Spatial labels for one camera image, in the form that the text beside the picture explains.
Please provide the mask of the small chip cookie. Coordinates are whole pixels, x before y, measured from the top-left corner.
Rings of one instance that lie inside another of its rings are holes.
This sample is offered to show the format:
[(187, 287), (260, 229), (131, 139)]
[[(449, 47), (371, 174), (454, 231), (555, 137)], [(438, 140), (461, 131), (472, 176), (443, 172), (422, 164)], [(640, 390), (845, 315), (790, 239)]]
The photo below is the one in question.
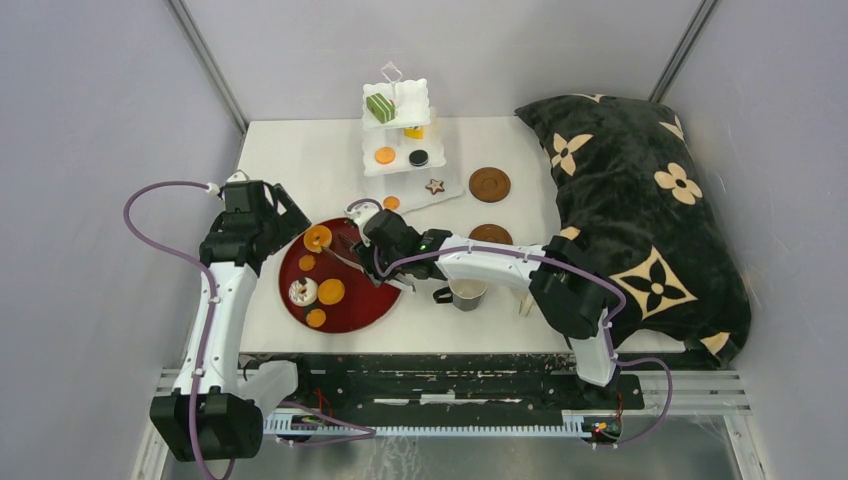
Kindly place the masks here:
[(385, 209), (397, 210), (400, 207), (400, 199), (396, 196), (386, 196), (382, 201), (382, 205)]

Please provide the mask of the white star cookie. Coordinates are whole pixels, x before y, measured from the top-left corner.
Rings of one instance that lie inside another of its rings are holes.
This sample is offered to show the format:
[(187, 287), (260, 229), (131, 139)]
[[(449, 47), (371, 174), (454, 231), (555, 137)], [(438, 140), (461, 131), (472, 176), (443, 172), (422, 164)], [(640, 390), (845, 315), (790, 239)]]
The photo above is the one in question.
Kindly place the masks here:
[(429, 193), (433, 196), (445, 192), (444, 181), (431, 179), (426, 185), (425, 188), (429, 191)]

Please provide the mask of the dark red round tray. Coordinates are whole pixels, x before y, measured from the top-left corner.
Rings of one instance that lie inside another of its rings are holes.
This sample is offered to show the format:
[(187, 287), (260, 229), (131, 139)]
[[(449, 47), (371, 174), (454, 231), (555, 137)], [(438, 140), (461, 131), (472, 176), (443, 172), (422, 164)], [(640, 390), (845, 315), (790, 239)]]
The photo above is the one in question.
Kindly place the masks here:
[[(345, 235), (353, 242), (360, 241), (358, 230), (349, 225), (343, 218), (334, 218), (322, 223), (332, 230), (333, 237)], [(325, 253), (308, 251), (302, 242), (303, 237), (295, 240), (283, 256), (279, 269), (279, 296), (285, 309), (299, 323), (309, 327), (304, 319), (305, 313), (314, 308), (321, 308), (327, 314), (326, 323), (313, 329), (327, 334), (349, 333), (363, 329), (389, 312), (400, 296), (400, 290), (390, 285), (375, 286), (365, 275), (344, 265)], [(298, 268), (298, 259), (306, 254), (316, 257), (315, 268), (303, 272)], [(344, 282), (346, 293), (344, 299), (335, 305), (323, 305), (317, 301), (307, 307), (293, 305), (288, 298), (289, 285), (300, 277), (309, 277), (319, 284), (330, 278)]]

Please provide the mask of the round beige biscuit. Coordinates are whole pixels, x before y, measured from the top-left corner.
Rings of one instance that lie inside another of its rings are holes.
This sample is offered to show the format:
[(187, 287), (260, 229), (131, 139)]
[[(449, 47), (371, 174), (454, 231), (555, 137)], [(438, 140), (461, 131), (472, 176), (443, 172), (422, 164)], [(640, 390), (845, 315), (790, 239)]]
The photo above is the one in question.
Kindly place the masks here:
[(388, 146), (380, 147), (374, 152), (374, 159), (380, 165), (391, 164), (395, 158), (395, 150)]

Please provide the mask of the dark chocolate sandwich cookie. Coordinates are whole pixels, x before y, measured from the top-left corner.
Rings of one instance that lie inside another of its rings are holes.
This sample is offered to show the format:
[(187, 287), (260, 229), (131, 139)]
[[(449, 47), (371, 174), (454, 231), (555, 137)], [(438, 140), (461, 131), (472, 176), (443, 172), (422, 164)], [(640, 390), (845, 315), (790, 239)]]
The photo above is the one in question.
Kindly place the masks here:
[(408, 161), (413, 167), (422, 167), (429, 161), (429, 154), (426, 150), (418, 149), (409, 153)]

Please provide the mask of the white three-tier dessert stand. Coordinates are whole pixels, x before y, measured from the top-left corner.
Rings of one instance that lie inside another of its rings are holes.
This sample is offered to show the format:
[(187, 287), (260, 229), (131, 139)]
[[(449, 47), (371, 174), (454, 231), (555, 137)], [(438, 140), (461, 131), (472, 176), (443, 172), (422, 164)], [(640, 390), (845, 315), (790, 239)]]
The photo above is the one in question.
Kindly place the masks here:
[[(381, 69), (383, 80), (364, 84), (361, 97), (362, 164), (366, 196), (383, 207), (386, 196), (400, 199), (400, 207), (393, 210), (407, 213), (458, 198), (465, 193), (456, 170), (449, 164), (438, 126), (436, 109), (429, 99), (428, 81), (425, 78), (408, 79), (393, 63)], [(396, 106), (396, 118), (380, 124), (365, 107), (365, 97), (382, 93)], [(423, 140), (412, 140), (404, 136), (403, 129), (423, 125), (426, 128)], [(395, 150), (396, 158), (388, 165), (380, 165), (374, 152), (388, 146)], [(410, 152), (426, 150), (429, 161), (422, 167), (413, 167), (408, 161)], [(443, 180), (445, 192), (431, 195), (425, 185), (431, 180)]]

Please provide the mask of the yellow cake wedge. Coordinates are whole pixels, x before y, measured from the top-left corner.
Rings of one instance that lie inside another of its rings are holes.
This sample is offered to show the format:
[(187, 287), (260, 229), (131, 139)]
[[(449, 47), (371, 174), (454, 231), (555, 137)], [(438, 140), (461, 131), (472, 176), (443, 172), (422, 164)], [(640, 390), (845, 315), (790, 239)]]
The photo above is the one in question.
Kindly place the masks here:
[(426, 128), (423, 125), (412, 126), (403, 129), (404, 136), (412, 140), (423, 140)]

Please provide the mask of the green striped cake slice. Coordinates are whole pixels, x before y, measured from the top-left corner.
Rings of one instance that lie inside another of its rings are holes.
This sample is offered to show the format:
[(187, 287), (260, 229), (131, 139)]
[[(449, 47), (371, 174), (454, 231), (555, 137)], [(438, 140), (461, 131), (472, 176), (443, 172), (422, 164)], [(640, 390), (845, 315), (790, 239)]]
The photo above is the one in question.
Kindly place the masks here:
[(397, 115), (394, 102), (382, 93), (374, 93), (366, 96), (365, 107), (380, 124), (386, 124), (394, 120)]

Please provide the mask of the metal serving tongs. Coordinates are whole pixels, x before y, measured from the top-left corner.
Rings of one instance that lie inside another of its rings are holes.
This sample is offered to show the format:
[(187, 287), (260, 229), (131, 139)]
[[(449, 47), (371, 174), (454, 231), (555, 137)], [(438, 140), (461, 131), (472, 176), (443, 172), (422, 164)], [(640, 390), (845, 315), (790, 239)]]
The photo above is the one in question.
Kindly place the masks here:
[(408, 292), (416, 292), (416, 286), (412, 280), (406, 277), (378, 277), (373, 266), (363, 265), (357, 255), (357, 244), (345, 235), (334, 236), (329, 245), (322, 246), (321, 252), (328, 254), (335, 260), (347, 265), (365, 275), (375, 286), (390, 285), (396, 289)]

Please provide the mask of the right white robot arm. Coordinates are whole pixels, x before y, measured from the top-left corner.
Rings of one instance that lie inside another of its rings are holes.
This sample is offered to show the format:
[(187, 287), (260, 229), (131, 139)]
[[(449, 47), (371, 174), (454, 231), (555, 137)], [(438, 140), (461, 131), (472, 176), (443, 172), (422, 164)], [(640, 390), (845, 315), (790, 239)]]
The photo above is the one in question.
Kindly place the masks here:
[(514, 246), (442, 229), (418, 232), (370, 200), (349, 205), (345, 217), (360, 235), (352, 251), (374, 284), (474, 280), (526, 291), (576, 358), (580, 400), (602, 408), (617, 396), (609, 329), (626, 298), (572, 241), (553, 236), (542, 246)]

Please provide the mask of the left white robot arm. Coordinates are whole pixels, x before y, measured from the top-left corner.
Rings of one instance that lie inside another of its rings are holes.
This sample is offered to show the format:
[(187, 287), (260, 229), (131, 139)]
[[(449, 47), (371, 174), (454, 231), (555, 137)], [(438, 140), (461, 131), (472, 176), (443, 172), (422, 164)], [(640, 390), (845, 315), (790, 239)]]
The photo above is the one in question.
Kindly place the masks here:
[(195, 254), (201, 296), (187, 355), (172, 390), (151, 402), (150, 419), (180, 462), (257, 455), (264, 422), (285, 400), (307, 404), (314, 379), (291, 361), (269, 361), (249, 378), (238, 367), (247, 309), (265, 260), (311, 222), (280, 184), (239, 175), (204, 185), (223, 202)]

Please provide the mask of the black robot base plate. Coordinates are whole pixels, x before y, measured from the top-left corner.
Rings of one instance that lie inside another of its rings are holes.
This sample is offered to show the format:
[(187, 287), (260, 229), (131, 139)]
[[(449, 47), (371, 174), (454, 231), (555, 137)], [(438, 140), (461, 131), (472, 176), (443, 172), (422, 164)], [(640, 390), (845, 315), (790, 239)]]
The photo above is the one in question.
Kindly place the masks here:
[(282, 354), (290, 398), (371, 427), (556, 426), (565, 411), (616, 415), (645, 406), (635, 375), (580, 380), (570, 354)]

